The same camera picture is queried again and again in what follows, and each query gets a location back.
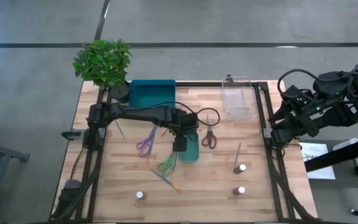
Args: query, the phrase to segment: transparent bin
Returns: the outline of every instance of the transparent bin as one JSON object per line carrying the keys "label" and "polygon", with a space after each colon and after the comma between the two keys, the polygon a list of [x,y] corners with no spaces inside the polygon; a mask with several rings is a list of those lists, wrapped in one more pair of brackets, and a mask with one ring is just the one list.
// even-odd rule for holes
{"label": "transparent bin", "polygon": [[227,75],[222,79],[222,90],[229,118],[248,120],[257,113],[255,90],[249,77]]}

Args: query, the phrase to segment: green leaves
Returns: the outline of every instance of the green leaves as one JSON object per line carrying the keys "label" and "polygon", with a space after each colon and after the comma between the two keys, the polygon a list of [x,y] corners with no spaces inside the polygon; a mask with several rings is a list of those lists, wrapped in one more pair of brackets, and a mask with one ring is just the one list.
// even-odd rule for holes
{"label": "green leaves", "polygon": [[103,57],[102,57],[102,55],[96,55],[96,58],[99,60],[99,61],[103,61]]}
{"label": "green leaves", "polygon": [[73,67],[76,77],[91,80],[95,85],[114,86],[125,82],[125,68],[131,64],[129,52],[131,47],[122,39],[95,40],[85,44],[84,49],[77,52]]}

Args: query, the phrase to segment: small cylinder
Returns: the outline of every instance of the small cylinder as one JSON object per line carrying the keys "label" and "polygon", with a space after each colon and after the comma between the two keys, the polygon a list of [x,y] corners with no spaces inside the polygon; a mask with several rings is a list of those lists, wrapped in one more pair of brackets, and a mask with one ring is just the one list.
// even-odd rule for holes
{"label": "small cylinder", "polygon": [[247,169],[246,165],[240,164],[236,168],[234,168],[234,173],[240,174],[240,173],[244,172],[246,169]]}
{"label": "small cylinder", "polygon": [[233,189],[233,194],[240,195],[244,194],[246,192],[246,189],[244,187],[236,187]]}
{"label": "small cylinder", "polygon": [[144,199],[146,199],[146,193],[145,192],[136,192],[136,197],[139,200],[144,200]]}

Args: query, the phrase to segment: white paper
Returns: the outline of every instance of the white paper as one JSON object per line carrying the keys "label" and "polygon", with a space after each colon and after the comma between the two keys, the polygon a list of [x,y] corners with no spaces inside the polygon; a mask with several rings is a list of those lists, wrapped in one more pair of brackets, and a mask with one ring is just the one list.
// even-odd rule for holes
{"label": "white paper", "polygon": [[[302,146],[302,157],[303,161],[308,161],[315,157],[321,156],[328,152],[327,145],[315,144],[315,143],[299,143]],[[333,167],[325,167],[319,170],[308,172],[309,179],[329,179],[335,180],[335,174]]]}

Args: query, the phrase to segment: concrete floor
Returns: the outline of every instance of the concrete floor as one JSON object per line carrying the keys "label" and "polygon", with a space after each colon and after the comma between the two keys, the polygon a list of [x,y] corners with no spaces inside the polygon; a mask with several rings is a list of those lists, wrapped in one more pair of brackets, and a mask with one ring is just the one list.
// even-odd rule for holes
{"label": "concrete floor", "polygon": [[[0,0],[0,43],[92,41],[103,0]],[[358,42],[358,0],[113,0],[102,39],[127,42]],[[47,220],[60,175],[81,80],[78,49],[0,49],[0,143],[31,153],[12,161],[0,191],[0,223]],[[350,70],[358,48],[133,49],[128,78],[216,80],[228,73],[277,79],[293,68],[315,74]],[[294,74],[286,86],[311,88]],[[318,139],[358,138],[351,128]],[[319,217],[358,223],[356,189],[312,189]]]}

